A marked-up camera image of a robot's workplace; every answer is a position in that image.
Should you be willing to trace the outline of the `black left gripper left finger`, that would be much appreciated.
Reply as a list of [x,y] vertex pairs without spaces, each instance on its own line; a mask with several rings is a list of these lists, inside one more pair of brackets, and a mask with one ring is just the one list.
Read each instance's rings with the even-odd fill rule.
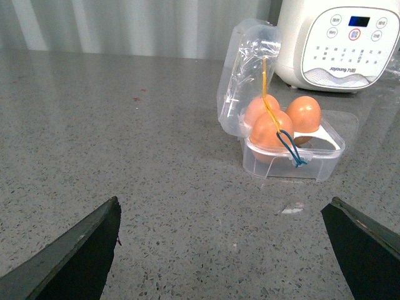
[[121,205],[113,196],[1,277],[1,299],[100,299],[120,223]]

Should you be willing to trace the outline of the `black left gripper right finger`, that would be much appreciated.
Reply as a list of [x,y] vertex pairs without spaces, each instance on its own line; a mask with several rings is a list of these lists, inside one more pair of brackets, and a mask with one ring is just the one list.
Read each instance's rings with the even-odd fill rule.
[[399,299],[399,235],[338,197],[321,214],[354,299]]

